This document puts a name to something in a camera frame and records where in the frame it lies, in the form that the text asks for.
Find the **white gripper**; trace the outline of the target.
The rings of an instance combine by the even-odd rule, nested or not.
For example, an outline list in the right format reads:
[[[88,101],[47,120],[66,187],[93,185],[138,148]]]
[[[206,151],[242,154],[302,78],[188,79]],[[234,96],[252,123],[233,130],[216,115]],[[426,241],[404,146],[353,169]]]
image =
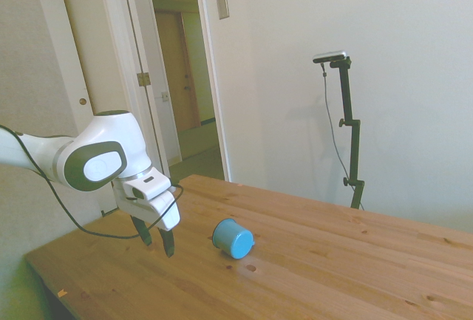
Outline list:
[[[113,191],[118,208],[131,215],[132,223],[146,246],[152,244],[152,236],[145,222],[157,222],[164,251],[171,258],[175,251],[172,229],[180,221],[174,195],[167,189],[150,200],[139,198],[133,194],[129,181],[119,179],[113,181]]]

